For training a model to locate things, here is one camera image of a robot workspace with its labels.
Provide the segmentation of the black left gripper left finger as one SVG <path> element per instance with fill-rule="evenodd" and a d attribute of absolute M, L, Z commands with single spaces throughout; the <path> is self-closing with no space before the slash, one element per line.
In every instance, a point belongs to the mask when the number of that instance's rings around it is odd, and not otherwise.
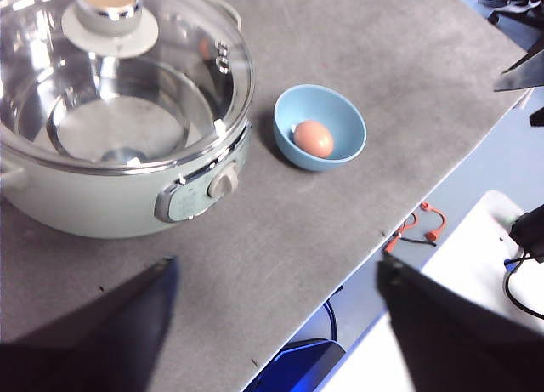
<path fill-rule="evenodd" d="M 179 262 L 163 258 L 1 345 L 3 391 L 145 391 L 173 317 Z"/>

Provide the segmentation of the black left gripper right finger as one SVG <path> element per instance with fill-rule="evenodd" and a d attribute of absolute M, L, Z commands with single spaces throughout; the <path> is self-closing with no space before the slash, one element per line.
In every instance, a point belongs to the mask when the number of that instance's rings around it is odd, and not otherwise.
<path fill-rule="evenodd" d="M 395 257 L 377 290 L 418 391 L 541 391 L 543 335 L 480 306 Z"/>

